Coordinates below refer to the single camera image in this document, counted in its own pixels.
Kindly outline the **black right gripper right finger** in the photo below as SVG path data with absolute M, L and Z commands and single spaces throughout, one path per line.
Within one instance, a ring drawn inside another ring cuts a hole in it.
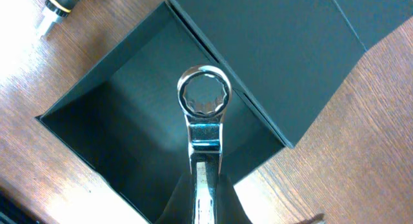
M 217 223 L 252 224 L 227 175 L 220 174 L 217 184 Z

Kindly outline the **silver ring wrench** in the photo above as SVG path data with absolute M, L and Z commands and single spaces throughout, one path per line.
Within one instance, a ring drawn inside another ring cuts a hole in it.
M 217 81 L 219 95 L 206 104 L 186 96 L 197 78 Z M 188 132 L 188 157 L 192 182 L 191 222 L 217 223 L 217 182 L 223 158 L 223 122 L 232 98 L 232 85 L 218 67 L 197 65 L 185 71 L 177 82 L 177 98 Z

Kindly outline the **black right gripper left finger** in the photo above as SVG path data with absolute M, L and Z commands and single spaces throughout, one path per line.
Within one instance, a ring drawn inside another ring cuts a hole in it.
M 189 173 L 184 173 L 155 224 L 187 224 L 192 216 L 192 182 Z

